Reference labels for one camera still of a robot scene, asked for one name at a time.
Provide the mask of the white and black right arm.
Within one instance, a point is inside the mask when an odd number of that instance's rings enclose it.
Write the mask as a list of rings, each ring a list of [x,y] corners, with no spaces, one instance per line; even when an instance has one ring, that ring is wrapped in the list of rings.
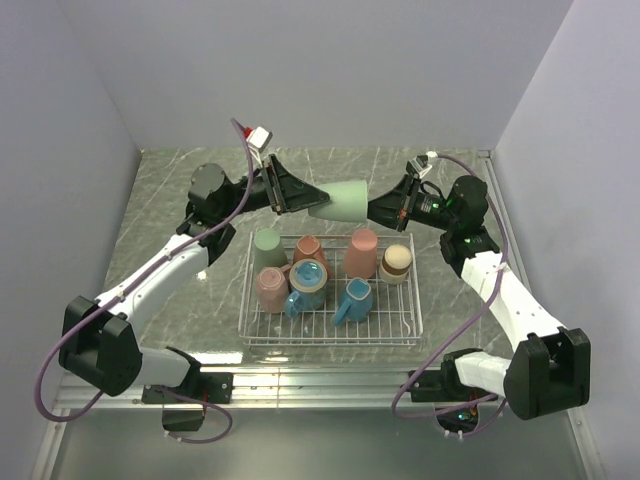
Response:
[[[469,408],[500,397],[522,420],[572,409],[590,399],[591,343],[580,328],[568,329],[531,295],[508,265],[508,243],[496,243],[484,226],[495,208],[484,181],[455,180],[447,197],[422,190],[404,175],[391,191],[369,201],[367,217],[403,231],[411,221],[441,230],[445,262],[482,299],[513,349],[509,359],[468,348],[448,352],[437,370],[410,373],[402,392],[417,402],[455,402]]]

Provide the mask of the tall green plastic cup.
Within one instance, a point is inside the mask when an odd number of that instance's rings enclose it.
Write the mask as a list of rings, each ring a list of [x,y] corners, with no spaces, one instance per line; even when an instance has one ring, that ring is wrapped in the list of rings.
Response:
[[[282,267],[288,264],[286,250],[281,235],[273,228],[258,230],[253,239],[254,273],[265,267]]]

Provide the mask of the short green plastic cup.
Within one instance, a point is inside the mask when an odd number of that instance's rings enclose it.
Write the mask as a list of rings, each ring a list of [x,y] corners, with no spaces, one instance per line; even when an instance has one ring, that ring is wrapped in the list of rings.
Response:
[[[367,220],[368,185],[365,180],[326,183],[318,186],[329,201],[310,207],[309,216],[321,220],[363,223]]]

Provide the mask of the orange floral mug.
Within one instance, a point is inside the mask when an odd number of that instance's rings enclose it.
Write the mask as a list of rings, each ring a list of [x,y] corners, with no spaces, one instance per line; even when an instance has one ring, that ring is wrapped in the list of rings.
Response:
[[[321,242],[316,236],[305,235],[297,241],[294,247],[293,263],[304,259],[312,259],[321,263],[325,267],[327,276],[332,277],[330,264],[326,259]]]

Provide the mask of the blue mug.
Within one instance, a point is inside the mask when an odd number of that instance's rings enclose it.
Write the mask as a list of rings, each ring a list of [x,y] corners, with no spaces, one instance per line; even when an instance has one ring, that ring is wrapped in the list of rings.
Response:
[[[295,318],[305,311],[317,310],[325,304],[328,274],[317,260],[296,262],[289,273],[291,292],[284,304],[284,313]]]
[[[332,322],[339,326],[345,322],[362,323],[373,307],[371,285],[360,277],[351,279],[342,292]]]

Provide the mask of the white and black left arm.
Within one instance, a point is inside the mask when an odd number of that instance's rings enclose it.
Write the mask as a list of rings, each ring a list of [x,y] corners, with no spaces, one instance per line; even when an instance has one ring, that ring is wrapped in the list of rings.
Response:
[[[112,397],[144,385],[164,387],[180,402],[193,400],[203,389],[200,363],[176,348],[141,347],[144,324],[183,282],[221,257],[235,235],[233,214],[270,208],[281,215],[329,199],[274,155],[238,182],[215,163],[199,166],[191,176],[185,218],[165,246],[118,286],[67,306],[59,365]]]

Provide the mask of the pink mug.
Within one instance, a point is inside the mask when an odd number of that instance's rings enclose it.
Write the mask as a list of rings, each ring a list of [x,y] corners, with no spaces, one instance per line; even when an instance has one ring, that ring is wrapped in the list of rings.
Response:
[[[289,271],[291,266],[264,267],[255,280],[258,303],[269,314],[284,312],[284,305],[290,294]]]

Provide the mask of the tall pink plastic cup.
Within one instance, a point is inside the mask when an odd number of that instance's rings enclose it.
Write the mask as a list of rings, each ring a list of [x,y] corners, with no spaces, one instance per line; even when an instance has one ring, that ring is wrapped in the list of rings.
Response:
[[[356,230],[350,239],[344,257],[344,272],[350,278],[369,279],[377,269],[378,237],[367,228]]]

